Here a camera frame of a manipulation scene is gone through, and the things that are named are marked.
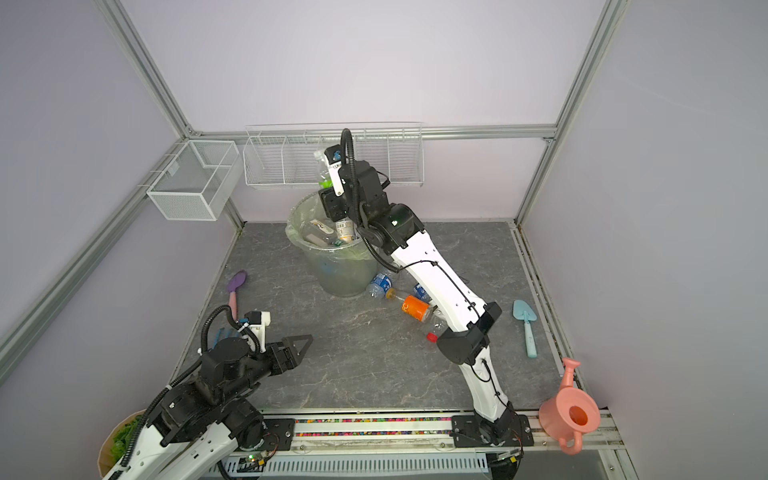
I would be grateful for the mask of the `clear square bottle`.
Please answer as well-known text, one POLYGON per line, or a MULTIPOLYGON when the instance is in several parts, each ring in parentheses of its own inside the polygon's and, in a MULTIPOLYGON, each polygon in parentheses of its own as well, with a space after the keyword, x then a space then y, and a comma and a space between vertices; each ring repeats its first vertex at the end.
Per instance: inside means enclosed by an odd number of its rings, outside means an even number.
POLYGON ((332 237, 336 235, 335 228, 322 220, 312 219, 309 221, 309 223, 319 232, 322 232, 325 236, 332 237))

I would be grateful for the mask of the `green label bottle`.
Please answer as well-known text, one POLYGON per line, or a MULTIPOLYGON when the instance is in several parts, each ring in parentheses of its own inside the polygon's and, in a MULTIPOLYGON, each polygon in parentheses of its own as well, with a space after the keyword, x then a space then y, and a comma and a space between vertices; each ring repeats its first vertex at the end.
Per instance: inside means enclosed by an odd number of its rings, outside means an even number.
POLYGON ((334 159, 328 160, 324 150, 317 150, 314 152, 314 157, 317 161, 317 181, 322 189, 332 188, 333 181, 328 167, 335 163, 334 159))

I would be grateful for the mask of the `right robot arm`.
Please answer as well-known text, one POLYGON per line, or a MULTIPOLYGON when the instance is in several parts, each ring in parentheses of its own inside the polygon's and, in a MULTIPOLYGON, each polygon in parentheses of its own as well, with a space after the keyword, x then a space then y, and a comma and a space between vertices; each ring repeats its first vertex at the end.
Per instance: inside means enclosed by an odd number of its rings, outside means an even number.
POLYGON ((531 445, 525 419, 503 392, 491 360, 489 332, 501 307, 471 291, 408 206, 388 200, 374 167, 351 159, 322 162, 332 183, 320 191, 326 215, 333 221, 352 220, 374 258, 391 271, 409 273, 446 320, 436 345, 460 368, 473 402, 473 428, 460 428, 459 438, 479 446, 531 445))

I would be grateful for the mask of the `red label bottle red cap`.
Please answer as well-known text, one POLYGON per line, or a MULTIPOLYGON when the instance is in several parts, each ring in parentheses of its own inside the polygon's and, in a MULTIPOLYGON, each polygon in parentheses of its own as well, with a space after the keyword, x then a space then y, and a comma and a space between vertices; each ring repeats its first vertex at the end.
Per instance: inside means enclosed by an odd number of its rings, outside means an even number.
POLYGON ((426 339, 431 343, 437 343, 440 336, 448 329, 448 325, 443 320, 430 321, 426 327, 426 339))

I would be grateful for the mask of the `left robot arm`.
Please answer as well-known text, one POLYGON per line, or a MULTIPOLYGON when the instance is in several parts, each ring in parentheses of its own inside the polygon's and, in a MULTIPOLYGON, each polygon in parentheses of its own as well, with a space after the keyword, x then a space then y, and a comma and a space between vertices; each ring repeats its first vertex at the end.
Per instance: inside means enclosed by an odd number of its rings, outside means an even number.
POLYGON ((310 335, 285 337, 265 348, 227 338, 205 351, 145 410, 109 479, 199 479, 212 467, 224 477, 236 450, 254 454, 257 467, 289 449, 287 420, 268 420, 249 401, 261 381, 300 365, 310 335))

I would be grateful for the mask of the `orange label juice bottle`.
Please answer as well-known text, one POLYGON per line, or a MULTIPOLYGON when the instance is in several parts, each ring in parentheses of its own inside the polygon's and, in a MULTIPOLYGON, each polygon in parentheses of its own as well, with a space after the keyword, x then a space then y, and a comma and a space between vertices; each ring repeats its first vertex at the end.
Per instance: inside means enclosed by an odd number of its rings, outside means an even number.
POLYGON ((427 322, 433 315, 432 306, 413 295, 405 295, 395 289, 390 289, 385 297, 388 300, 397 301, 403 312, 420 322, 427 322))

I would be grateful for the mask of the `blue label bottle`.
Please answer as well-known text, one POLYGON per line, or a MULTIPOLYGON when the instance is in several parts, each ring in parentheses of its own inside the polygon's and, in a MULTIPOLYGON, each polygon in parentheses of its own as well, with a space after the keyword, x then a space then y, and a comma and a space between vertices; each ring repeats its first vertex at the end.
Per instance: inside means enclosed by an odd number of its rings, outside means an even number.
POLYGON ((422 302, 425 302, 429 304, 431 302, 431 296, 428 294, 426 289, 420 284, 417 283, 413 287, 414 296, 421 300, 422 302))
POLYGON ((384 298, 392 288, 392 279, 386 273, 377 273, 369 283, 366 291, 370 297, 384 298))

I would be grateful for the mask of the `white label milky bottle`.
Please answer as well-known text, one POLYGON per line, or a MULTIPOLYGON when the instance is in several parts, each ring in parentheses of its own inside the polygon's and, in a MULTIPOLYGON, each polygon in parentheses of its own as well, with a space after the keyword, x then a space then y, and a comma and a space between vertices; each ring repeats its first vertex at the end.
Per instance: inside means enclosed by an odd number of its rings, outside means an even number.
POLYGON ((344 243, 351 243, 356 239, 354 222, 349 218, 343 218, 335 222, 337 237, 344 243))

